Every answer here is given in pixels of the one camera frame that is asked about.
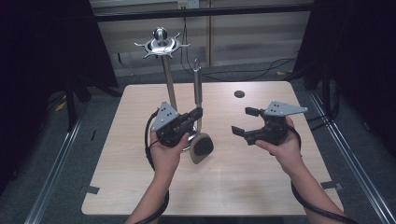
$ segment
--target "controller cable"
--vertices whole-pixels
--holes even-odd
[[[154,145],[155,143],[157,143],[157,142],[160,141],[160,140],[157,140],[157,141],[155,141],[155,142],[153,142],[153,143],[151,143],[151,144],[149,145],[149,138],[148,138],[148,135],[149,135],[149,125],[150,125],[151,121],[152,121],[155,117],[157,117],[158,111],[159,111],[159,110],[155,111],[155,112],[150,116],[150,118],[148,119],[148,123],[147,123],[147,125],[146,125],[146,130],[145,130],[145,151],[146,151],[146,157],[148,158],[148,163],[151,165],[151,168],[152,168],[153,171],[155,171],[155,169],[154,169],[154,161],[152,160],[151,152],[150,152],[149,149],[151,148],[152,145]],[[168,207],[168,204],[169,204],[169,190],[166,191],[165,198],[163,199],[163,205],[158,209],[158,211],[155,212],[153,215],[151,215],[151,216],[149,216],[149,217],[147,217],[147,218],[145,218],[145,219],[143,219],[143,220],[141,220],[141,221],[136,222],[136,224],[148,224],[148,223],[150,223],[151,221],[155,220],[156,218],[158,218],[160,215],[163,214],[163,212],[164,212],[164,211],[166,210],[166,208]]]
[[[299,142],[300,150],[301,150],[301,143],[302,143],[301,142],[301,136],[297,133],[297,131],[293,127],[291,127],[289,125],[286,125],[286,128],[289,131],[291,131],[291,132],[296,134],[298,142]],[[306,200],[303,199],[303,197],[301,197],[301,195],[298,193],[297,189],[294,187],[292,182],[291,182],[291,191],[292,191],[294,197],[296,198],[297,202],[299,202],[306,209],[308,209],[308,210],[310,210],[310,211],[312,211],[312,212],[314,212],[316,214],[319,214],[321,216],[328,217],[328,218],[331,218],[331,219],[334,219],[334,220],[337,220],[337,221],[341,221],[341,222],[344,222],[344,223],[347,223],[347,224],[358,224],[357,221],[355,221],[355,220],[353,220],[353,219],[351,219],[349,217],[340,216],[338,214],[335,214],[335,213],[320,209],[320,208],[315,207],[314,205],[308,203]]]

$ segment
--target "metal stand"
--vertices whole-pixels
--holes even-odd
[[[169,57],[173,58],[173,52],[177,51],[180,47],[188,47],[189,45],[180,44],[180,42],[177,40],[177,37],[180,34],[177,34],[175,37],[168,37],[168,33],[163,27],[157,28],[153,32],[153,35],[154,38],[149,40],[146,44],[135,44],[140,47],[145,47],[145,50],[148,54],[143,58],[147,58],[149,55],[161,57],[163,62],[163,71],[165,73],[166,86],[169,93],[169,101],[171,106],[177,111],[177,103]]]

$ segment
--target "human hand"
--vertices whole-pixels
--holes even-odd
[[[151,158],[154,162],[155,174],[172,177],[180,162],[180,153],[189,141],[189,134],[185,133],[175,147],[165,147],[158,141],[158,136],[150,132]]]
[[[291,118],[286,117],[286,122],[289,126],[294,128]],[[286,140],[279,146],[274,146],[262,140],[257,140],[256,146],[261,147],[274,155],[282,166],[283,171],[288,175],[298,170],[300,167],[304,167],[299,141],[295,133],[292,131],[288,131]]]

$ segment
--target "black cable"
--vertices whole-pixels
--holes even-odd
[[[293,127],[287,125],[286,128],[289,131],[292,131],[293,133],[296,134],[298,142],[299,142],[299,146],[300,146],[300,149],[301,149],[301,145],[302,145],[301,136],[297,133],[297,131]],[[353,220],[353,219],[351,219],[349,217],[340,216],[338,214],[335,214],[335,213],[332,213],[332,212],[317,208],[314,205],[308,203],[306,200],[304,200],[303,197],[301,197],[301,195],[298,193],[297,189],[294,187],[292,182],[291,182],[291,191],[292,191],[294,197],[296,198],[297,202],[299,202],[306,209],[308,209],[308,210],[310,210],[310,211],[312,211],[312,212],[314,212],[316,214],[319,214],[321,216],[328,217],[328,218],[331,218],[331,219],[334,219],[334,220],[337,220],[337,221],[341,221],[341,222],[344,222],[344,223],[347,223],[347,224],[358,224],[358,222],[356,222],[355,220]]]
[[[149,138],[148,138],[148,135],[149,135],[149,125],[150,125],[151,121],[152,121],[157,115],[158,115],[158,110],[155,111],[155,112],[149,117],[148,123],[146,124],[146,129],[145,129],[145,151],[146,151],[146,157],[148,158],[148,162],[149,162],[149,164],[151,165],[152,170],[154,170],[154,171],[155,171],[154,162],[153,162],[153,160],[152,160],[151,152],[150,152],[149,149],[151,148],[152,145],[154,145],[155,143],[157,143],[157,142],[160,141],[160,140],[157,140],[157,141],[155,141],[155,142],[153,142],[153,143],[151,143],[151,144],[149,145]],[[143,219],[143,220],[141,220],[141,221],[136,222],[136,224],[148,224],[148,223],[152,222],[153,220],[155,220],[156,218],[158,218],[160,215],[163,214],[163,212],[164,212],[164,211],[166,210],[166,208],[168,207],[168,204],[169,204],[169,190],[166,191],[165,198],[163,199],[163,205],[158,209],[158,211],[155,212],[153,215],[151,215],[151,216],[149,216],[149,217],[147,217],[147,218],[145,218],[145,219]]]
[[[187,39],[187,23],[186,23],[186,18],[185,17],[184,17],[183,36],[182,36],[182,39],[181,39],[181,44],[182,45],[184,45],[184,39],[186,39],[186,45],[188,45],[189,44],[189,40]],[[192,72],[193,69],[192,69],[192,67],[190,65],[190,60],[189,60],[189,48],[186,48],[186,59],[187,59],[187,64],[189,65],[189,68],[190,68],[191,72],[184,67],[184,64],[183,64],[183,48],[181,48],[181,50],[180,50],[180,63],[181,63],[181,66],[183,67],[183,69],[187,73],[189,73],[191,75],[194,75],[194,73]]]
[[[294,60],[294,59],[295,59],[295,58],[292,58],[292,59],[278,59],[278,60],[275,60],[275,61],[271,62],[270,66],[269,66],[268,68],[265,68],[265,69],[248,70],[248,71],[233,70],[233,71],[219,71],[219,72],[212,72],[212,73],[203,73],[203,77],[207,77],[207,78],[211,78],[211,79],[214,79],[214,80],[217,80],[217,81],[223,81],[223,82],[242,82],[242,81],[250,81],[250,80],[253,80],[253,79],[262,77],[262,76],[266,75],[269,71],[271,71],[271,69],[278,68],[279,66],[281,66],[281,65],[283,65],[283,64],[285,64],[285,63],[289,63],[289,62],[291,62],[291,61]],[[276,65],[276,66],[273,66],[274,63],[277,63],[277,62],[279,62],[279,61],[285,61],[285,62],[283,62],[283,63],[281,63],[281,64],[278,64],[278,65]],[[241,80],[226,80],[226,79],[222,79],[222,78],[218,78],[218,77],[210,77],[210,75],[214,75],[214,74],[219,74],[219,73],[231,73],[231,72],[240,72],[240,73],[263,72],[263,73],[262,73],[262,74],[259,74],[258,76],[255,76],[255,77],[250,77],[250,78],[241,79]]]
[[[327,120],[325,120],[323,123],[319,124],[318,126],[310,128],[311,131],[317,130],[317,129],[325,126],[325,125],[330,124],[330,122],[334,121],[335,118],[338,116],[339,108],[340,108],[340,93],[339,93],[339,91],[340,91],[339,88],[336,87],[335,93],[333,95],[334,105],[332,107],[332,110],[331,110],[330,114],[325,114],[325,115],[322,115],[322,116],[318,116],[316,118],[312,118],[312,119],[307,119],[306,120],[308,122],[311,122],[311,121],[316,120],[316,119],[325,119],[325,118],[327,118]]]
[[[186,40],[186,44],[189,44],[189,41],[188,41],[187,36],[188,36],[188,35],[187,35],[187,23],[186,23],[186,18],[184,17],[184,29],[183,29],[183,36],[182,36],[182,40],[181,40],[181,44],[182,44],[182,45],[184,44],[184,40]],[[265,74],[267,74],[271,69],[277,68],[277,67],[279,67],[279,66],[281,66],[281,65],[283,65],[283,64],[285,64],[285,63],[288,63],[288,62],[290,62],[290,61],[292,61],[292,60],[295,60],[295,59],[296,59],[296,58],[291,58],[291,59],[278,59],[278,60],[275,60],[275,61],[271,62],[270,67],[269,67],[269,68],[265,68],[265,69],[248,70],[248,71],[246,71],[246,70],[218,71],[218,72],[211,72],[211,73],[202,73],[202,76],[203,76],[203,77],[207,77],[207,78],[214,79],[214,80],[216,80],[216,81],[223,81],[223,82],[250,81],[250,80],[253,80],[253,79],[262,77],[262,76],[264,76]],[[183,67],[184,71],[186,71],[186,72],[189,73],[190,75],[193,75],[193,72],[192,72],[193,69],[192,69],[192,67],[191,67],[190,60],[189,60],[189,49],[188,49],[188,48],[186,48],[186,60],[187,60],[187,64],[189,65],[190,71],[189,71],[186,67],[184,67],[184,64],[183,64],[183,49],[181,49],[181,51],[180,51],[180,63],[181,63],[181,66]],[[274,63],[279,62],[279,61],[284,61],[284,60],[286,60],[286,62],[281,63],[281,64],[279,64],[279,65],[273,67],[273,64],[274,64]],[[256,77],[251,77],[251,78],[247,78],[247,79],[243,79],[243,80],[226,80],[226,79],[221,79],[221,78],[217,78],[217,77],[210,77],[210,75],[220,74],[220,73],[230,73],[230,72],[233,72],[233,73],[239,73],[239,72],[240,72],[240,73],[264,72],[264,73],[263,73],[263,74],[260,74],[260,75],[258,75],[258,76],[256,76]]]

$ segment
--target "wooden table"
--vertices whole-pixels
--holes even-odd
[[[246,96],[236,98],[235,91]],[[175,92],[179,113],[195,108],[192,83],[175,84]],[[214,151],[199,164],[182,153],[164,215],[304,215],[276,158],[248,146],[231,130],[232,125],[246,131],[264,125],[260,117],[245,114],[247,106],[265,109],[272,100],[299,105],[289,82],[204,83],[203,96],[202,132],[212,138]],[[129,215],[134,210],[154,175],[144,150],[146,123],[164,100],[169,102],[163,84],[125,89],[92,178],[99,192],[87,193],[84,214]],[[331,181],[304,115],[291,118],[302,137],[305,164],[318,182]],[[326,192],[343,209],[335,189]]]

